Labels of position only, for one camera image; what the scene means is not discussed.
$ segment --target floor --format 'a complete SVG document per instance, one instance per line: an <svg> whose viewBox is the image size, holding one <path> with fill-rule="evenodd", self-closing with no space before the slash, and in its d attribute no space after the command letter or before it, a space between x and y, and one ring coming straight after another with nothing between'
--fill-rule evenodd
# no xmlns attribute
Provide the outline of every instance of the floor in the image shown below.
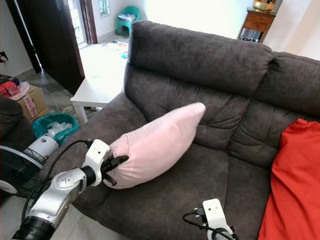
<svg viewBox="0 0 320 240"><path fill-rule="evenodd" d="M112 39L125 43L128 43L129 40L128 36L116 35ZM113 77L123 79L126 61L123 59L115 60L116 56L104 51L103 45L105 43L87 45L80 49L85 76L86 78L108 78L112 74ZM76 117L70 101L72 94L47 73L34 73L33 70L30 70L17 77L20 81L28 81L30 84L43 89L45 101L51 112L70 113ZM96 113L91 108L85 111L88 119ZM24 202L24 198L16 196L9 197L1 202L0 240L10 240L19 228ZM126 238L101 226L72 206L60 227L54 233L52 240L126 240Z"/></svg>

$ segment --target white side table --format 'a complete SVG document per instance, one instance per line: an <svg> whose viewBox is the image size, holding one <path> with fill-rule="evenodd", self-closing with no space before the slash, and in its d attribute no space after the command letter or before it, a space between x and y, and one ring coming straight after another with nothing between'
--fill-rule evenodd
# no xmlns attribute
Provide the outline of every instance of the white side table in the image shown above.
<svg viewBox="0 0 320 240"><path fill-rule="evenodd" d="M123 80L114 81L102 78L85 78L75 95L70 99L78 116L80 125L88 119L84 107L103 108L123 91Z"/></svg>

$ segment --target black wire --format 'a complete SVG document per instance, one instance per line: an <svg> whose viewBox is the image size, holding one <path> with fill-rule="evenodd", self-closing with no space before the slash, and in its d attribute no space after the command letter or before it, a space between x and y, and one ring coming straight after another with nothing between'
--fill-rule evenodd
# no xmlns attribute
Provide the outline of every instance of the black wire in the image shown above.
<svg viewBox="0 0 320 240"><path fill-rule="evenodd" d="M208 227L208 226L202 226L199 223L196 223L194 221L188 220L187 217L191 216L191 215L197 215L197 212L196 211L192 211L192 212L188 212L188 213L184 214L182 216L183 221L185 221L188 224L191 224L191 225L194 225L196 227L199 227L200 229L211 230L213 233L220 234L221 236L223 236L224 238L226 238L228 240L234 240L233 238L229 237L228 235L224 234L223 232L220 232L219 230L216 230L216 229L214 229L212 227Z"/></svg>
<svg viewBox="0 0 320 240"><path fill-rule="evenodd" d="M40 197L41 194L43 193L43 191L44 191L44 189L45 189L45 186L46 186L45 183L47 183L47 181L51 180L51 179L49 179L50 174L52 173L52 171L53 171L56 163L58 162L58 160L61 158L61 156L62 156L70 147L72 147L73 145L78 144L78 143L85 143L86 146L89 148L89 147L91 146L91 144L92 144L92 141L90 141L90 140L76 140L76 141L70 143L68 146L66 146L66 148L63 149L63 150L58 154L58 156L55 158L55 160L54 160L53 163L51 164L50 169L49 169L47 175L45 176L44 180L43 180L41 183L39 183L39 184L33 189L33 191L29 194L28 198L26 199L26 201L25 201L25 203L24 203L24 206L23 206L22 214L21 214L21 224L23 224L24 221L25 221L27 207L28 207L28 204L29 204L29 202L30 202L30 199L32 198L32 195L35 193L35 191L36 191L39 187L42 186L42 187L41 187L41 190L39 191L39 194L38 194L38 195L34 198L34 200L33 200L33 203L32 203L32 205L33 205L33 204L36 203L36 201L39 199L39 197Z"/></svg>

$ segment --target electric fan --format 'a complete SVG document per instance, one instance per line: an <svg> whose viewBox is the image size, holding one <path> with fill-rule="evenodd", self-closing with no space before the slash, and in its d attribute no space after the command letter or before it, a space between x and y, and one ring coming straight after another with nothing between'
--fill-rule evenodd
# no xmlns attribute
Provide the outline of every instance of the electric fan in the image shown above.
<svg viewBox="0 0 320 240"><path fill-rule="evenodd" d="M0 145L1 190L24 197L39 182L37 173L57 148L57 142L45 135L25 149Z"/></svg>

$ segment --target red blanket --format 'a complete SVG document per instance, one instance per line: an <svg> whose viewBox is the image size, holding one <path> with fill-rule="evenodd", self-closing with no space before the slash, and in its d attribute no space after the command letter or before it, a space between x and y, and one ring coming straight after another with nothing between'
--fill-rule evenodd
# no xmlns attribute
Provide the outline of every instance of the red blanket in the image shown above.
<svg viewBox="0 0 320 240"><path fill-rule="evenodd" d="M282 133L258 240L320 240L320 123Z"/></svg>

